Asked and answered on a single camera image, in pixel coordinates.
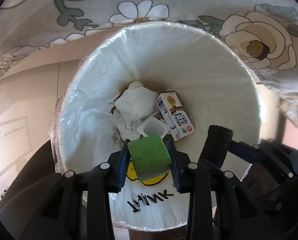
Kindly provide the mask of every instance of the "green cube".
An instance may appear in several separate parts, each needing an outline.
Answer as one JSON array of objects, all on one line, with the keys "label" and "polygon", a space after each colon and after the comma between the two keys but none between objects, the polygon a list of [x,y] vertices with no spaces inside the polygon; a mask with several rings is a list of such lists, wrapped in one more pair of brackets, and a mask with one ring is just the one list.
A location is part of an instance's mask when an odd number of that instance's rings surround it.
[{"label": "green cube", "polygon": [[159,134],[129,142],[128,149],[140,181],[155,178],[170,170],[172,160]]}]

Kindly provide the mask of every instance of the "yellow cartoon character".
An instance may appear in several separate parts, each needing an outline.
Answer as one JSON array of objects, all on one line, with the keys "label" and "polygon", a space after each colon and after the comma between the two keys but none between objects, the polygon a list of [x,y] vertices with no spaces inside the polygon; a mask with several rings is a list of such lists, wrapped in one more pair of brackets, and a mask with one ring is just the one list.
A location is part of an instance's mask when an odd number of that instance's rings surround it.
[{"label": "yellow cartoon character", "polygon": [[[162,174],[162,175],[157,176],[153,179],[148,179],[148,180],[142,181],[141,183],[144,184],[145,186],[154,186],[154,185],[157,185],[160,182],[162,182],[167,176],[168,176],[168,173]],[[129,167],[128,167],[128,171],[127,171],[127,177],[131,181],[135,181],[135,180],[139,181],[138,176],[137,176],[136,171],[135,171],[135,167],[133,166],[132,161],[130,161],[130,163],[129,163]]]}]

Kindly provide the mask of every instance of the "floral fabric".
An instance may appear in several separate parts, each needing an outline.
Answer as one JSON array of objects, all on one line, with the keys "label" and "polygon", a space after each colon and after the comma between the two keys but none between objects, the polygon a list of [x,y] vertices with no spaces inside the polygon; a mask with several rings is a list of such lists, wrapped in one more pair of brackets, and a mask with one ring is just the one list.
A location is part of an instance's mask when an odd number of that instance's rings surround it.
[{"label": "floral fabric", "polygon": [[281,97],[298,93],[294,0],[5,0],[0,78],[33,52],[104,29],[157,20],[209,31]]}]

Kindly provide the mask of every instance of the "white carton box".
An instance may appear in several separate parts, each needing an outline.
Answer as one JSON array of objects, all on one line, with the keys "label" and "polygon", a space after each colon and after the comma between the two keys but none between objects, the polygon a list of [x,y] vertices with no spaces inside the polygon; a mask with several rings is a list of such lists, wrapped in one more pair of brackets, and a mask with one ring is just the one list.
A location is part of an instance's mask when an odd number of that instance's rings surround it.
[{"label": "white carton box", "polygon": [[175,141],[195,131],[175,92],[160,94],[156,104]]}]

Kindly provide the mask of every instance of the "silver screw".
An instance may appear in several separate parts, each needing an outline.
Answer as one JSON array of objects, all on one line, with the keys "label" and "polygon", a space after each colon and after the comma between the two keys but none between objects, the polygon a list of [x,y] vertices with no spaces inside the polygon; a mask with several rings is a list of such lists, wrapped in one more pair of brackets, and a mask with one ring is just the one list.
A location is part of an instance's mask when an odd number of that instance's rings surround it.
[{"label": "silver screw", "polygon": [[276,205],[276,210],[280,210],[282,208],[282,203],[278,203],[277,205]]},{"label": "silver screw", "polygon": [[65,172],[65,177],[66,178],[71,178],[73,175],[74,175],[74,172],[73,171],[66,171]]},{"label": "silver screw", "polygon": [[110,168],[110,164],[109,163],[101,163],[100,168],[102,170],[106,170],[106,169]]},{"label": "silver screw", "polygon": [[224,176],[226,176],[228,179],[233,178],[233,173],[231,171],[225,171]]},{"label": "silver screw", "polygon": [[188,164],[188,168],[191,169],[191,170],[195,170],[198,168],[198,164],[196,163],[189,163]]}]

